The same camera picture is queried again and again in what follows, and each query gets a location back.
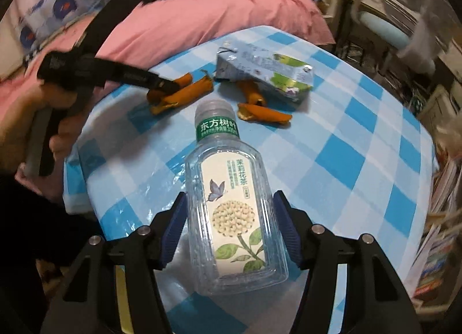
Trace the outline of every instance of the flower stem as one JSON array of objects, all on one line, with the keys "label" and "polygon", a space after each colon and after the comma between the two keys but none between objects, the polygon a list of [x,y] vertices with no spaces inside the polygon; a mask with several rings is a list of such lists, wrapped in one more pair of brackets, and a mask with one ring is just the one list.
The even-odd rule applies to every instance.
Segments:
[{"label": "flower stem", "polygon": [[260,260],[262,263],[263,263],[263,266],[266,266],[266,263],[260,258],[258,257],[254,252],[253,250],[245,243],[244,239],[242,239],[242,235],[241,234],[237,234],[237,238],[239,239],[239,242],[242,244],[242,247],[250,253],[250,255],[256,259],[256,260]]}]

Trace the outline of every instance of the green leaf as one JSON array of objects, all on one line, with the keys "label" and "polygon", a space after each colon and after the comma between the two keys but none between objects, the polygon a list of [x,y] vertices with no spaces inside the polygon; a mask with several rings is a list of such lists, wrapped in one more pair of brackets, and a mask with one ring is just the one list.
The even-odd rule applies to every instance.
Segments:
[{"label": "green leaf", "polygon": [[233,257],[237,251],[238,246],[236,244],[225,244],[222,245],[215,251],[215,258],[218,260],[226,260]]},{"label": "green leaf", "polygon": [[260,270],[263,266],[262,260],[251,260],[244,265],[244,273],[250,273],[255,270]]},{"label": "green leaf", "polygon": [[250,258],[249,255],[242,255],[242,256],[236,257],[236,258],[235,258],[233,261],[231,261],[231,262],[236,262],[236,261],[247,261],[249,258]]},{"label": "green leaf", "polygon": [[262,241],[262,230],[259,227],[258,229],[254,230],[250,234],[249,244],[250,245],[257,245],[261,241]]}]

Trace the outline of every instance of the bottle label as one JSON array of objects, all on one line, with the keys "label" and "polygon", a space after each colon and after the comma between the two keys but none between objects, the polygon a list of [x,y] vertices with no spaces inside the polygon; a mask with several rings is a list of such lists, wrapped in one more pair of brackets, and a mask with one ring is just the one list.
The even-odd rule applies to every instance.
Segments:
[{"label": "bottle label", "polygon": [[234,120],[225,116],[213,116],[212,118],[204,119],[197,125],[196,139],[201,141],[205,136],[223,132],[239,137],[237,124]]},{"label": "bottle label", "polygon": [[265,250],[249,160],[235,152],[207,157],[200,166],[220,276],[265,267]]}]

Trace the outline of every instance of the dried orange peel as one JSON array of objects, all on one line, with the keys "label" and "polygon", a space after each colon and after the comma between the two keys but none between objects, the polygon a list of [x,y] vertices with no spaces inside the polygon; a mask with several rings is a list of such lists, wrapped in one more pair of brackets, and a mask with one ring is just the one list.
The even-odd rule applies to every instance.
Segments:
[{"label": "dried orange peel", "polygon": [[[193,82],[193,75],[187,73],[186,75],[181,76],[173,81],[175,81],[180,86],[180,88],[184,88]],[[146,94],[147,101],[151,104],[159,103],[165,96],[166,94],[163,91],[156,89],[151,89]]]},{"label": "dried orange peel", "polygon": [[242,80],[237,82],[237,86],[245,95],[245,101],[251,105],[266,106],[265,98],[263,98],[258,85],[252,80]]},{"label": "dried orange peel", "polygon": [[205,75],[199,81],[180,89],[171,96],[165,96],[157,106],[152,106],[150,111],[153,115],[158,115],[167,109],[177,108],[194,102],[205,93],[211,91],[213,91],[213,81],[208,75]]},{"label": "dried orange peel", "polygon": [[287,124],[292,119],[290,114],[280,113],[276,110],[249,103],[238,103],[237,107],[239,108],[237,116],[247,122],[256,120],[257,122]]}]

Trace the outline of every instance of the blue cushion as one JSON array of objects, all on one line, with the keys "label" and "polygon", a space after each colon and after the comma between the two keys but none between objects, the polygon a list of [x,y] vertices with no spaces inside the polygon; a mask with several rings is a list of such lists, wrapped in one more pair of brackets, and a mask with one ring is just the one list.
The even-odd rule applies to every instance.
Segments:
[{"label": "blue cushion", "polygon": [[378,16],[369,12],[360,12],[358,19],[361,24],[398,50],[403,49],[409,43],[409,37],[405,33]]}]

